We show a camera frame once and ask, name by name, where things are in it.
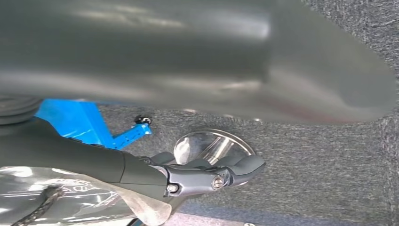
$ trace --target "screw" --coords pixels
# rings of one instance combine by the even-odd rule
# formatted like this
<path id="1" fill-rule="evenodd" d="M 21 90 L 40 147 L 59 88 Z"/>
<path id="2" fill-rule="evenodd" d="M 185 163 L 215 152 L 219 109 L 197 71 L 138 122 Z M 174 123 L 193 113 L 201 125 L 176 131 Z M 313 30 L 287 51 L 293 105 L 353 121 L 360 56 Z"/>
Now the screw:
<path id="1" fill-rule="evenodd" d="M 168 185 L 167 187 L 166 187 L 166 190 L 168 191 L 168 192 L 177 192 L 178 190 L 179 190 L 179 186 L 177 186 L 177 185 Z"/>
<path id="2" fill-rule="evenodd" d="M 148 117 L 145 117 L 145 116 L 138 115 L 138 116 L 135 118 L 135 123 L 136 123 L 136 124 L 144 124 L 144 123 L 147 123 L 148 125 L 150 125 L 150 124 L 151 124 L 151 119 L 148 118 Z"/>
<path id="3" fill-rule="evenodd" d="M 212 188 L 219 190 L 223 187 L 223 178 L 220 176 L 214 177 L 212 180 Z"/>
<path id="4" fill-rule="evenodd" d="M 149 159 L 143 159 L 143 162 L 144 162 L 144 163 L 147 163 L 147 164 L 150 164 L 150 163 L 151 163 L 151 161 L 150 161 Z"/>

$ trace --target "carpeted floor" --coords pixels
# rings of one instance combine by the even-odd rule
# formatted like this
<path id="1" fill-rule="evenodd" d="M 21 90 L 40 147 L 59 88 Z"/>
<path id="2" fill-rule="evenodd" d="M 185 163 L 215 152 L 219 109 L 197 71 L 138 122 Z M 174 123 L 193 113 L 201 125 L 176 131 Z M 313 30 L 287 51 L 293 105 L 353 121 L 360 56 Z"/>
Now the carpeted floor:
<path id="1" fill-rule="evenodd" d="M 376 51 L 398 75 L 399 0 L 305 0 L 312 9 Z M 154 135 L 126 150 L 172 151 L 196 128 L 241 136 L 267 170 L 249 184 L 189 200 L 181 212 L 265 226 L 399 226 L 399 110 L 378 121 L 302 126 L 178 110 L 100 106 L 113 133 L 138 114 L 153 118 Z"/>

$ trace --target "gray tube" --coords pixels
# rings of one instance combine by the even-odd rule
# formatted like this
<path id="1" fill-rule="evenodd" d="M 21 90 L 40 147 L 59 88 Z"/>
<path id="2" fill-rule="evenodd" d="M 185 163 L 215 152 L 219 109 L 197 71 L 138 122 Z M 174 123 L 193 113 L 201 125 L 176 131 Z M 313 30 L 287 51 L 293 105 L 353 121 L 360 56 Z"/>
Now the gray tube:
<path id="1" fill-rule="evenodd" d="M 0 92 L 289 122 L 372 120 L 394 76 L 292 0 L 0 2 Z"/>

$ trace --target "black cable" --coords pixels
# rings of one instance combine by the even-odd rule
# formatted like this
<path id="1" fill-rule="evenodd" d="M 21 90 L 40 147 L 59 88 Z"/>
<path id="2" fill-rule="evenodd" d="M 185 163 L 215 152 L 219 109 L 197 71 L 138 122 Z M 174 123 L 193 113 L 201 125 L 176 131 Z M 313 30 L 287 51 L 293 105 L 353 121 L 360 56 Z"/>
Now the black cable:
<path id="1" fill-rule="evenodd" d="M 43 216 L 47 210 L 50 209 L 50 207 L 58 200 L 58 198 L 64 195 L 64 192 L 62 190 L 62 186 L 51 185 L 44 189 L 41 195 L 45 196 L 44 202 L 32 213 L 13 223 L 11 226 L 27 226 L 31 224 L 36 219 Z"/>

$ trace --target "blue bracket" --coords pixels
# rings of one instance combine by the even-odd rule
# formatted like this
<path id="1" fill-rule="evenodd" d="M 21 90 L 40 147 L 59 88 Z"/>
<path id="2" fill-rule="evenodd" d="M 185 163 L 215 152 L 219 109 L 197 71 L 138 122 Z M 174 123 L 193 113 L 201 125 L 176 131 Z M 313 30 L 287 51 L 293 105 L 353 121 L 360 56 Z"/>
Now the blue bracket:
<path id="1" fill-rule="evenodd" d="M 113 136 L 96 104 L 92 102 L 47 99 L 36 116 L 50 122 L 63 137 L 119 150 L 147 134 L 152 134 L 148 124 L 137 124 Z"/>

